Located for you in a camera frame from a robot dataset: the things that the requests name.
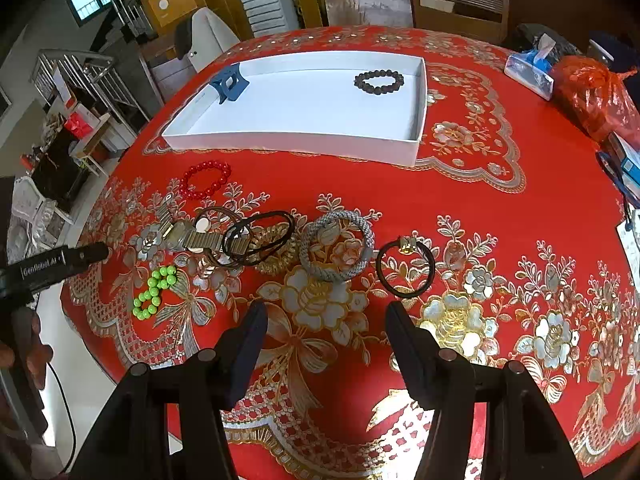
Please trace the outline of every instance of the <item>plastic bag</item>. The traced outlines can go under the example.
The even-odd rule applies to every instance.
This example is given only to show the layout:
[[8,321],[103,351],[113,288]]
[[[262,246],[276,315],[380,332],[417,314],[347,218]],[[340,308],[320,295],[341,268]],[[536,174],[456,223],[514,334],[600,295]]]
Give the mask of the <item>plastic bag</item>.
[[73,112],[66,120],[65,128],[76,136],[77,139],[82,139],[87,134],[92,132],[90,124],[84,120],[84,117],[78,112]]
[[636,73],[615,73],[599,61],[565,56],[551,70],[554,98],[572,110],[587,134],[602,142],[611,132],[640,150],[640,114],[622,82]]

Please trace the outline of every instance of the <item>wooden chair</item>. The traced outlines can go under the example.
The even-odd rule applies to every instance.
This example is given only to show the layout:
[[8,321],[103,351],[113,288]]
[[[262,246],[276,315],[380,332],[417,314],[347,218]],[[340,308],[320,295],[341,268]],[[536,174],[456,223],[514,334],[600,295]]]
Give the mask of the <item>wooden chair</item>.
[[445,0],[454,4],[465,4],[488,10],[499,18],[499,21],[481,20],[462,16],[452,12],[432,9],[420,4],[420,0],[411,0],[414,14],[414,27],[439,30],[460,34],[475,40],[499,44],[507,35],[509,18],[509,0]]
[[410,0],[324,0],[329,25],[413,27]]
[[138,57],[160,106],[164,106],[197,73],[188,57],[176,57],[173,34],[145,43]]

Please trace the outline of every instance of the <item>watch band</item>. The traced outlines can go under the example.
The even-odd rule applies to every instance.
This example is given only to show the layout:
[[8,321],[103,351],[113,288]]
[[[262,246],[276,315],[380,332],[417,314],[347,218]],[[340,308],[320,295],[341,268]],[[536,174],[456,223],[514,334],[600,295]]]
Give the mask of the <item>watch band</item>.
[[[160,223],[162,238],[166,238],[176,224],[174,217],[169,210],[169,206],[167,205],[172,197],[173,195],[169,193],[164,197],[164,200],[162,200],[162,203],[156,209],[156,217]],[[223,237],[224,235],[222,233],[200,233],[196,231],[192,224],[189,224],[185,233],[178,240],[178,244],[187,250],[209,249],[213,253],[217,253],[222,247]],[[249,241],[250,236],[240,235],[231,241],[230,248],[235,254],[244,254],[249,247]]]

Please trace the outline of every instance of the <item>black beaded bracelet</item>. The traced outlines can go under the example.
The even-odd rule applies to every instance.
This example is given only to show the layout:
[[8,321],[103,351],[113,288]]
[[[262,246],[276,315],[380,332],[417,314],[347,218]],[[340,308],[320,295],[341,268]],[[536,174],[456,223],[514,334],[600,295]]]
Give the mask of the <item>black beaded bracelet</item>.
[[[396,81],[391,85],[373,86],[365,82],[366,79],[371,79],[372,77],[392,77]],[[391,70],[374,70],[373,72],[358,74],[353,84],[360,90],[364,90],[367,94],[391,94],[391,92],[399,90],[404,84],[404,76]]]
[[[429,273],[427,274],[427,279],[422,284],[422,286],[413,292],[399,292],[395,290],[391,284],[386,280],[384,275],[382,274],[382,257],[386,254],[386,252],[391,247],[397,247],[400,249],[402,254],[411,254],[417,251],[420,252],[422,257],[427,260],[429,266]],[[391,292],[394,296],[398,298],[404,298],[406,300],[410,298],[417,298],[421,294],[424,294],[428,288],[433,283],[433,279],[436,276],[436,259],[433,257],[431,250],[423,243],[419,242],[413,237],[402,236],[398,238],[398,240],[393,240],[388,244],[383,245],[378,251],[378,256],[376,257],[376,274],[378,275],[378,279],[383,287],[386,288],[389,292]]]

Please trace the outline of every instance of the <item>white tray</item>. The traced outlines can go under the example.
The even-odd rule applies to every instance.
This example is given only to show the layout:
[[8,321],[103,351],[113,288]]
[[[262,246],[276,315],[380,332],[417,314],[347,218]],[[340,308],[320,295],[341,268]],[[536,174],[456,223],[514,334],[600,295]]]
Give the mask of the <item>white tray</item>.
[[[404,85],[391,94],[354,86],[361,72],[393,70]],[[237,148],[323,153],[414,166],[426,116],[421,57],[386,52],[299,52],[240,63],[249,86],[218,103],[205,86],[162,136],[176,150]],[[392,78],[375,78],[374,86]]]

